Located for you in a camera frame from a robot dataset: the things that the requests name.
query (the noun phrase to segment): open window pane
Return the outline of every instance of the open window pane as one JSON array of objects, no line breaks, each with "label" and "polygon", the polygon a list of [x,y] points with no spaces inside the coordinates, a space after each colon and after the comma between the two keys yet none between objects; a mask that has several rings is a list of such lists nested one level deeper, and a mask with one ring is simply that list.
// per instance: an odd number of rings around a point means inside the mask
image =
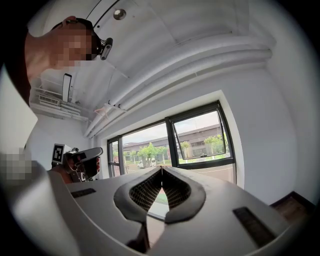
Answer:
[{"label": "open window pane", "polygon": [[230,157],[228,141],[217,111],[175,122],[179,164]]},{"label": "open window pane", "polygon": [[113,177],[118,177],[120,176],[120,167],[117,165],[111,165],[111,170],[112,170],[112,176]]},{"label": "open window pane", "polygon": [[172,166],[167,127],[161,123],[122,137],[124,173]]},{"label": "open window pane", "polygon": [[110,162],[119,163],[118,141],[112,143],[112,152]]}]

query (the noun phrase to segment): white machine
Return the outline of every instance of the white machine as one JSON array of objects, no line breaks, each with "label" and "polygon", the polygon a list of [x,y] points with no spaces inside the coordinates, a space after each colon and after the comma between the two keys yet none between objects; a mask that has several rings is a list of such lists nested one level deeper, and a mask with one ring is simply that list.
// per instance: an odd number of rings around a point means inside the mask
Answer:
[{"label": "white machine", "polygon": [[[161,188],[169,212],[150,248],[147,212]],[[10,198],[19,225],[49,255],[273,255],[294,231],[235,184],[167,166],[71,184],[48,171]]]}]

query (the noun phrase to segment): black slot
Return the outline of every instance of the black slot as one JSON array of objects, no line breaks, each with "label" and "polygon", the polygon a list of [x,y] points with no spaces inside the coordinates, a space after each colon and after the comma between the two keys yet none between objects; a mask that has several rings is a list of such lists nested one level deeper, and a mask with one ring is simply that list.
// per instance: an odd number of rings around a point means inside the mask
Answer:
[{"label": "black slot", "polygon": [[276,238],[247,207],[234,209],[233,213],[259,248]]},{"label": "black slot", "polygon": [[92,194],[94,192],[96,192],[96,191],[93,188],[87,188],[87,189],[71,192],[71,195],[73,196],[73,198],[79,198],[79,197],[83,197],[83,196]]}]

